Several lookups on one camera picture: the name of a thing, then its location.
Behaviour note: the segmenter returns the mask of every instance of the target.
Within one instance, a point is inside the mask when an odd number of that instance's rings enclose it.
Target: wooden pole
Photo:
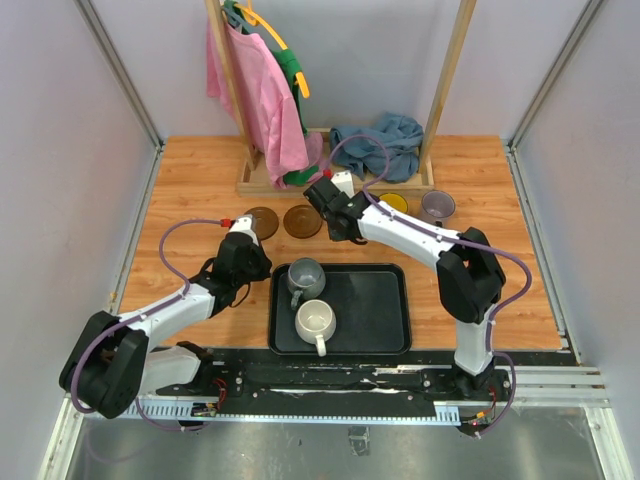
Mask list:
[[[426,168],[427,157],[436,136],[436,130],[438,130],[444,103],[447,101],[449,87],[451,87],[451,81],[453,80],[453,75],[458,65],[462,45],[464,45],[464,39],[467,36],[467,30],[469,29],[469,23],[471,22],[471,16],[473,15],[475,6],[476,0],[460,0],[458,15],[453,25],[449,47],[444,57],[438,87],[436,88],[436,94],[431,104],[431,112],[429,112],[429,120],[427,120],[424,139],[422,140],[422,147],[420,148],[420,171],[422,172],[424,182],[428,181],[429,176],[429,169]]]
[[[231,61],[231,50],[229,48],[227,38],[226,22],[222,18],[222,9],[220,8],[219,0],[205,0],[204,3],[207,6],[209,23],[211,24],[213,36],[216,39],[216,48],[220,55],[225,79],[227,80],[227,89],[229,90],[229,96],[231,97],[236,125],[238,126],[240,137],[242,138],[243,144],[246,148],[247,165],[249,166],[249,169],[255,170],[256,149],[253,146],[251,138],[249,138],[249,123],[245,116],[246,110],[244,109],[242,98],[240,98],[237,90],[238,84],[235,81],[237,78],[237,72],[234,71],[233,62]]]

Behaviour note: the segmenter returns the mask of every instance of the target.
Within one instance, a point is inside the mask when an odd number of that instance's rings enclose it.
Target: wooden floor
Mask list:
[[[320,262],[390,262],[405,272],[409,294],[413,348],[452,348],[455,324],[438,299],[436,276],[417,261],[381,244],[356,246],[329,241],[326,226],[313,238],[297,240],[282,227],[282,218],[305,200],[240,198],[235,182],[241,155],[235,137],[172,137],[156,181],[151,204],[136,250],[121,311],[143,307],[173,291],[181,281],[158,258],[158,241],[171,225],[189,218],[234,218],[251,207],[276,211],[281,225],[264,242],[274,267],[302,256]],[[483,230],[492,245],[520,256],[533,271],[533,287],[497,318],[494,346],[504,349],[557,349],[561,347],[545,289],[502,145],[497,137],[438,137],[432,150],[436,188],[449,192],[457,211],[449,228],[469,226]],[[187,275],[198,271],[215,255],[225,229],[210,225],[186,226],[167,241],[167,257]],[[516,292],[524,274],[501,260],[507,275],[503,298]],[[193,325],[167,344],[189,340],[202,346],[267,345],[270,282],[253,284],[251,294],[237,309]]]

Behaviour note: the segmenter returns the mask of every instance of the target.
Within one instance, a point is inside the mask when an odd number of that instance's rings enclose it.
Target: wooden rack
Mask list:
[[[281,190],[273,188],[269,182],[264,154],[254,147],[251,142],[251,138],[249,137],[245,107],[241,96],[238,94],[236,72],[234,71],[233,62],[230,61],[231,53],[225,29],[226,21],[222,16],[222,8],[220,7],[219,0],[205,0],[205,4],[207,6],[209,22],[216,40],[216,47],[220,55],[224,75],[227,81],[229,96],[233,105],[234,120],[238,127],[238,131],[240,132],[240,137],[243,140],[245,149],[245,161],[240,167],[238,181],[236,184],[238,194],[241,196],[255,197],[298,197],[305,190],[305,187],[291,187]],[[447,99],[447,95],[449,94],[449,87],[453,80],[453,75],[458,64],[460,52],[462,51],[462,46],[467,35],[467,30],[469,28],[469,23],[471,22],[471,16],[475,5],[476,0],[460,0],[460,6],[453,25],[451,39],[449,40],[449,46],[447,47],[447,53],[442,65],[442,70],[440,71],[440,79],[438,80],[436,93],[431,104],[424,139],[422,141],[422,146],[420,147],[420,166],[418,173],[404,183],[379,182],[370,187],[370,191],[372,193],[381,194],[385,192],[394,192],[405,197],[420,197],[424,195],[425,192],[433,190],[433,170],[431,167],[429,151],[431,149],[433,139],[435,138],[438,124],[440,123],[442,110],[444,109],[444,104]],[[309,130],[321,131],[323,134],[328,134],[328,129],[310,128]],[[335,170],[340,169],[335,165],[332,165],[331,168]],[[365,182],[370,180],[370,178],[370,174],[368,174]],[[363,183],[364,182],[356,178],[356,190],[359,189]]]

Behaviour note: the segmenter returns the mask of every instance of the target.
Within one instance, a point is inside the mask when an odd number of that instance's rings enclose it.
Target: mug handle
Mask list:
[[[322,335],[316,335],[316,348],[318,349],[319,357],[324,357],[327,354],[327,347],[324,344],[324,337]]]
[[[296,290],[293,292],[293,298],[291,299],[291,309],[295,310],[298,308],[298,302],[300,302],[300,296],[302,295],[302,290]]]

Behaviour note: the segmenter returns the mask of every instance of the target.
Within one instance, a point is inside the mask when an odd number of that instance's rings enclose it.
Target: yellow plate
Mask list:
[[[402,195],[398,195],[397,193],[383,193],[380,195],[380,200],[387,202],[400,213],[409,212],[409,204]]]

